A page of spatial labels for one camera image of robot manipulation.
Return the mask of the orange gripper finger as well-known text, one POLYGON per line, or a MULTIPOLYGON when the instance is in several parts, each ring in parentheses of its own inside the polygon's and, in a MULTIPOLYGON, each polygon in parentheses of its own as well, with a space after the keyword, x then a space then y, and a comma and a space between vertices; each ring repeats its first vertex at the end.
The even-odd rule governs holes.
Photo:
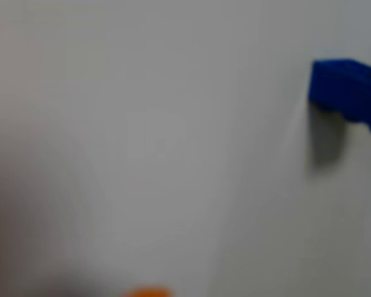
POLYGON ((173 297, 171 290, 162 286, 143 286, 127 290, 122 297, 173 297))

